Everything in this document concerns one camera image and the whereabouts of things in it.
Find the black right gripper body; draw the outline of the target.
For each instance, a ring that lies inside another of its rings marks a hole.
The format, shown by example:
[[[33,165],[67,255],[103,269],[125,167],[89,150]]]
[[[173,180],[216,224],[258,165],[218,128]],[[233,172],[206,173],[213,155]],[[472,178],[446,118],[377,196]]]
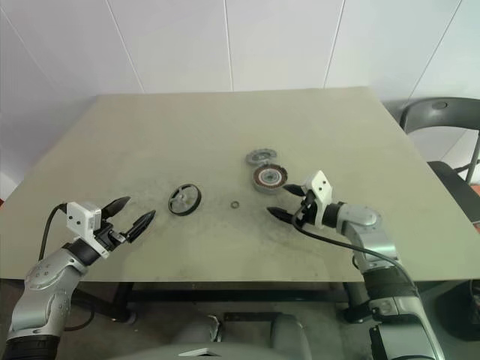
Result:
[[[315,226],[317,212],[317,197],[312,190],[308,190],[305,198],[301,201],[300,208],[292,216],[292,225],[300,229],[306,224]]]

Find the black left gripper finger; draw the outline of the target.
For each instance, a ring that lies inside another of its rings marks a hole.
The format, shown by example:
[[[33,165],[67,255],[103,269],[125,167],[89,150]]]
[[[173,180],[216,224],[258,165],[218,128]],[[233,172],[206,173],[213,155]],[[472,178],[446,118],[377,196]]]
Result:
[[[117,215],[129,202],[131,198],[129,196],[123,196],[118,199],[114,199],[109,204],[105,205],[101,209],[102,218],[112,218]]]
[[[123,233],[125,240],[129,243],[134,242],[150,225],[150,223],[155,218],[156,211],[151,210],[143,215],[141,215],[137,220],[132,224],[132,227]]]

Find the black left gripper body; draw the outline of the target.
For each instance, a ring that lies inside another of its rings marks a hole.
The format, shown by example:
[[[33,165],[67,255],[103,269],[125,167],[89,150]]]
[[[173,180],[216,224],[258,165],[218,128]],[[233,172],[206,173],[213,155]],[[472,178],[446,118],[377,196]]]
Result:
[[[101,247],[100,255],[107,258],[118,246],[129,242],[128,234],[117,232],[108,221],[102,221],[100,228],[93,232],[94,240]]]

